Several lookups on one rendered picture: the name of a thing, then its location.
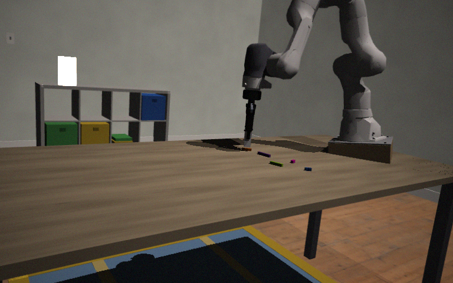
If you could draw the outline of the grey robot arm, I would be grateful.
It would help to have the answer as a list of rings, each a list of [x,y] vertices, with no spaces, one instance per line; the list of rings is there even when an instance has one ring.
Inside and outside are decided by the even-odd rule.
[[[286,17],[294,32],[286,50],[277,54],[266,44],[250,44],[245,56],[242,86],[255,91],[271,88],[272,84],[265,80],[265,75],[292,79],[298,73],[318,8],[329,6],[339,8],[342,40],[352,52],[337,57],[333,63],[333,71],[342,84],[344,97],[343,119],[337,138],[347,142],[386,139],[381,134],[380,125],[372,117],[370,90],[362,80],[362,77],[382,73],[386,67],[385,55],[376,48],[369,34],[364,0],[292,0]]]

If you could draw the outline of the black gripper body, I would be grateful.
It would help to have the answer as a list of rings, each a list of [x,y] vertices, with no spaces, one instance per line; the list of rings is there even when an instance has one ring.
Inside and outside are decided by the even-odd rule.
[[[254,108],[255,100],[261,99],[261,91],[243,90],[242,98],[248,100],[248,108],[251,108],[251,103],[253,103],[253,108]]]

